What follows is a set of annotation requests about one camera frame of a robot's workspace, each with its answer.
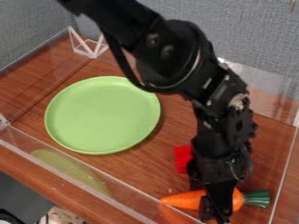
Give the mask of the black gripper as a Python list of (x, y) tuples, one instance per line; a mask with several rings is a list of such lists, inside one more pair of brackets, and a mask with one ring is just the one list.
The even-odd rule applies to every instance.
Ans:
[(230, 155), (216, 159), (191, 150), (187, 163), (191, 189), (204, 188), (206, 191), (199, 205), (200, 221), (215, 220), (218, 224), (230, 224), (236, 183), (244, 182), (252, 175), (251, 152), (251, 143), (244, 143)]

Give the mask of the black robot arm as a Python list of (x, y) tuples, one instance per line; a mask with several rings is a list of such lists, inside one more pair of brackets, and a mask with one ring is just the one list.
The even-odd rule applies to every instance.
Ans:
[(199, 26), (168, 20), (138, 0), (56, 0), (104, 34), (126, 77), (147, 92), (191, 101), (198, 134), (187, 164), (191, 189), (203, 189), (200, 220), (230, 224), (232, 193), (252, 172), (256, 134), (247, 83), (218, 60)]

